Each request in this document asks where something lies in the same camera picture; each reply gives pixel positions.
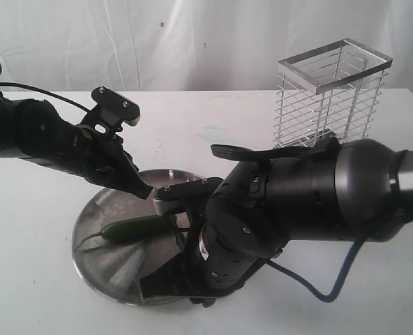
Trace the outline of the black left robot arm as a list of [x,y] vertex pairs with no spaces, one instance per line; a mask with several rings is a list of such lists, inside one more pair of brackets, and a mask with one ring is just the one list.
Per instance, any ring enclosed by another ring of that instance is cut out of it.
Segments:
[[46,100],[9,100],[0,92],[0,158],[19,158],[84,178],[89,183],[146,199],[152,187],[123,149],[122,125],[136,126],[140,108],[105,87],[80,123],[59,116]]

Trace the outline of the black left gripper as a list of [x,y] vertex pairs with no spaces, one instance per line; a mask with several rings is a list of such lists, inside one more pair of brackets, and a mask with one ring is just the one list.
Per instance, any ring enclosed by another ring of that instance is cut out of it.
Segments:
[[106,188],[147,199],[151,186],[143,181],[118,135],[122,125],[110,128],[89,110],[81,122],[70,125],[66,138],[66,172]]

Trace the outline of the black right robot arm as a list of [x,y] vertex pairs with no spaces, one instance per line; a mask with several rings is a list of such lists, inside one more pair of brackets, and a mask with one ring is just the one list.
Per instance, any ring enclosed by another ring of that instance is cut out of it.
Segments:
[[[140,279],[143,300],[187,298],[208,307],[269,265],[330,303],[367,241],[388,241],[413,222],[413,150],[335,137],[312,147],[253,151],[215,144],[211,150],[236,162],[226,178],[154,193],[167,223],[184,213],[190,225],[177,235],[179,253]],[[329,293],[275,262],[296,240],[351,243]]]

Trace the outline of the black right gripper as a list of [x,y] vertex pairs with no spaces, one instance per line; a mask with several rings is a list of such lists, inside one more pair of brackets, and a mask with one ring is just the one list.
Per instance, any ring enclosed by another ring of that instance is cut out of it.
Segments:
[[280,231],[261,212],[188,212],[183,249],[140,279],[143,300],[187,297],[208,307],[242,288],[280,248]]

